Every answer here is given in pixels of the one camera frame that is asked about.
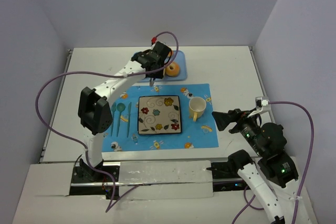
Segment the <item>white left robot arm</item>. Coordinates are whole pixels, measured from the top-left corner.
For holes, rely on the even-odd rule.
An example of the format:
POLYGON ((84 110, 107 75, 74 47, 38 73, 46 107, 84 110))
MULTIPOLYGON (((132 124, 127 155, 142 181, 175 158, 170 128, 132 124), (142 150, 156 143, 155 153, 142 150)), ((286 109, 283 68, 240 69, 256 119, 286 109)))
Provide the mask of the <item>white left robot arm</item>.
POLYGON ((135 53, 127 64, 110 78, 94 87, 85 87, 80 93, 78 116, 83 126, 84 154, 79 165, 90 180, 100 177, 103 167, 103 133, 111 126, 112 104, 133 84, 142 79, 162 79, 166 59, 172 56, 172 49, 161 42, 155 42, 150 49, 135 53))

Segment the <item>metal serving tongs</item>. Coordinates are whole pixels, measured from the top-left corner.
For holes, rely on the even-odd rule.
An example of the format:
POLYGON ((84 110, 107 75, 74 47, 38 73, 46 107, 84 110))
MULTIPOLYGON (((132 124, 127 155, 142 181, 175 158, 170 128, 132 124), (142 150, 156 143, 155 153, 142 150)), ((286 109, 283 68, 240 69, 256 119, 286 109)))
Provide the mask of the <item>metal serving tongs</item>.
POLYGON ((154 78, 150 78, 149 85, 151 87, 154 86, 154 82, 155 82, 155 79, 154 78))

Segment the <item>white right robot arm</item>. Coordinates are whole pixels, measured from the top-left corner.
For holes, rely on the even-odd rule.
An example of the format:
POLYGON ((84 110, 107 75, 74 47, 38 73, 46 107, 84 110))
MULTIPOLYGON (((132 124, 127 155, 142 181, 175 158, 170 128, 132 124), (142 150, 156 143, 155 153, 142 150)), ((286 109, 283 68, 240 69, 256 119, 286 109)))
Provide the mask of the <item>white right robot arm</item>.
POLYGON ((293 159, 286 153, 284 128, 276 123, 258 125, 260 111, 230 110, 213 112, 217 129, 231 123, 231 134, 240 133, 259 157, 254 161, 245 150, 229 155, 226 162, 208 168, 214 179, 240 177, 258 199, 270 223, 311 223, 301 200, 304 176, 299 175, 293 159))

